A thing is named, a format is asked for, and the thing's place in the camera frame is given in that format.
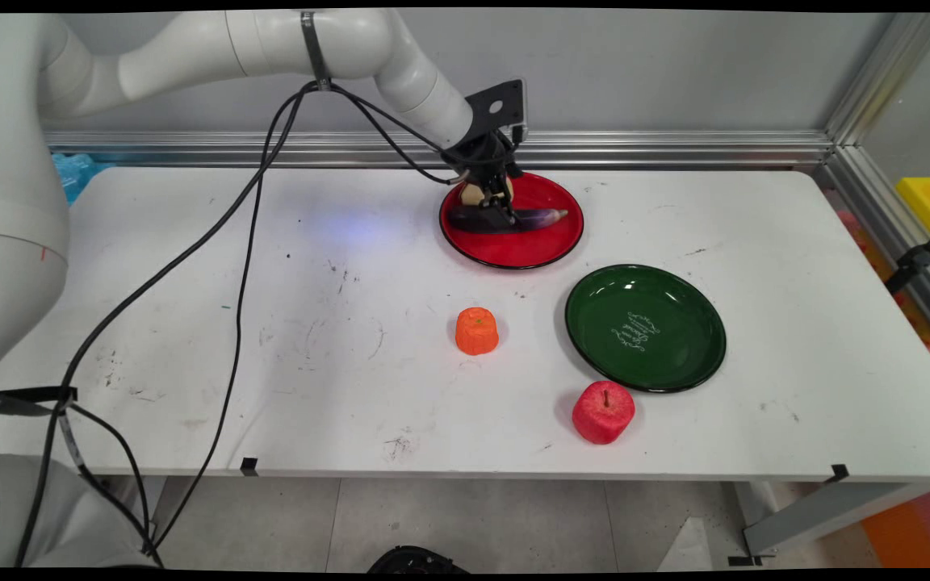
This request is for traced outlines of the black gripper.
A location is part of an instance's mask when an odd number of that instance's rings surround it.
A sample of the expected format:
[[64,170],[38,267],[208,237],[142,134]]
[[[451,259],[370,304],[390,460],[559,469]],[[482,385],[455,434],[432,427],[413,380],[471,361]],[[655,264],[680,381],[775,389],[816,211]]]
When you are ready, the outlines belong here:
[[[520,179],[523,170],[514,152],[524,140],[523,127],[511,127],[509,135],[496,129],[442,152],[442,160],[463,175],[466,183],[475,185],[475,220],[480,224],[500,224],[502,218],[502,228],[517,228],[512,180]],[[494,186],[502,188],[500,210],[497,194],[483,188]]]

